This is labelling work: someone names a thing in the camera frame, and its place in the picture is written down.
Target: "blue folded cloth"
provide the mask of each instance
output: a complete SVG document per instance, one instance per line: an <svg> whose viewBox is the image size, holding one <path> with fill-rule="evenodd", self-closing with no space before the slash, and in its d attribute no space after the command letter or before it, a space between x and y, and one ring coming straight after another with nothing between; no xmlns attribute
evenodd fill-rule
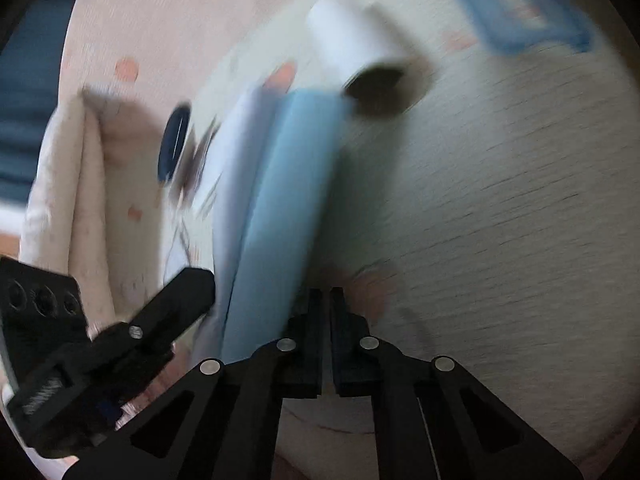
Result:
<svg viewBox="0 0 640 480"><path fill-rule="evenodd" d="M503 0L460 0L478 36L500 54L518 54L543 41L566 43L578 52L591 49L588 18L568 0L529 0L545 20L543 27L527 27Z"/></svg>
<svg viewBox="0 0 640 480"><path fill-rule="evenodd" d="M220 357L223 329L238 270L257 173L273 135L272 126L282 93L263 86L239 97L216 133L207 153L202 183L193 199L196 210L213 195L213 260L216 303L198 327L191 353L195 366Z"/></svg>
<svg viewBox="0 0 640 480"><path fill-rule="evenodd" d="M196 335L194 362L207 357L236 362L280 336L305 271L350 110L345 98L322 91L299 90L278 102L253 184L238 266L225 269L235 270L235 279L222 349L217 355L213 314Z"/></svg>

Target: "pink dot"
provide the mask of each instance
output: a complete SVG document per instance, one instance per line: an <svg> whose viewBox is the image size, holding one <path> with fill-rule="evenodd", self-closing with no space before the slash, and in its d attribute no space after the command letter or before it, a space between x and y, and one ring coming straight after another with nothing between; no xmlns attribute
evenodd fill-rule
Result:
<svg viewBox="0 0 640 480"><path fill-rule="evenodd" d="M293 84L293 80L296 78L296 70L295 61L287 61L267 78L264 86L267 88L278 88L283 92L287 92Z"/></svg>
<svg viewBox="0 0 640 480"><path fill-rule="evenodd" d="M127 211L127 217L129 220L139 223L142 220L142 210L135 206L131 206Z"/></svg>
<svg viewBox="0 0 640 480"><path fill-rule="evenodd" d="M447 53L466 50L478 42L475 36L461 30L445 30L442 33L442 40Z"/></svg>
<svg viewBox="0 0 640 480"><path fill-rule="evenodd" d="M138 62L132 57L123 57L116 63L113 73L116 79L125 83L133 83L138 79L140 67Z"/></svg>

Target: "black oval object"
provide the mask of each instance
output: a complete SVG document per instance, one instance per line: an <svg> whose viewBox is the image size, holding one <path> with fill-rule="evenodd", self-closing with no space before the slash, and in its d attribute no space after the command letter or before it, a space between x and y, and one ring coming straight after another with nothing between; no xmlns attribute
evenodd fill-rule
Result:
<svg viewBox="0 0 640 480"><path fill-rule="evenodd" d="M70 316L75 316L82 312L82 308L80 308L78 300L76 300L76 297L69 292L65 293L65 299L63 300L62 305Z"/></svg>
<svg viewBox="0 0 640 480"><path fill-rule="evenodd" d="M164 128L160 154L158 155L158 181L162 184L174 177L175 167L187 137L187 127L191 117L191 106L181 104L174 108Z"/></svg>
<svg viewBox="0 0 640 480"><path fill-rule="evenodd" d="M55 317L57 311L56 297L48 286L39 286L33 291L33 303L36 310L44 317Z"/></svg>
<svg viewBox="0 0 640 480"><path fill-rule="evenodd" d="M22 310L27 304L27 295L25 294L22 285L15 280L11 280L11 282L9 282L7 293L9 297L9 304L15 310Z"/></svg>

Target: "white cloth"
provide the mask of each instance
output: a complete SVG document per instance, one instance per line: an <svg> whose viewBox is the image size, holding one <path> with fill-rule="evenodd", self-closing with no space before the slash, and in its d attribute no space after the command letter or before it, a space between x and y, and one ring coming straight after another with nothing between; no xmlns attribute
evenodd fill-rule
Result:
<svg viewBox="0 0 640 480"><path fill-rule="evenodd" d="M82 95L60 103L42 141L18 259L71 274L94 328L115 322L105 236L100 128Z"/></svg>

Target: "blue towel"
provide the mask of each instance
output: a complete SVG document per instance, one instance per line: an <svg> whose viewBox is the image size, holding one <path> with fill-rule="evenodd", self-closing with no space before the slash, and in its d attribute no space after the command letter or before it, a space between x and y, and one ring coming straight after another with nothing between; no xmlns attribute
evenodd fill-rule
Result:
<svg viewBox="0 0 640 480"><path fill-rule="evenodd" d="M351 104L335 93L288 94L254 187L221 359L245 359L280 336L305 272Z"/></svg>
<svg viewBox="0 0 640 480"><path fill-rule="evenodd" d="M544 17L542 28L529 28L503 0L459 0L478 36L500 54L514 55L543 41L559 41L578 52L591 49L591 25L568 0L529 0Z"/></svg>

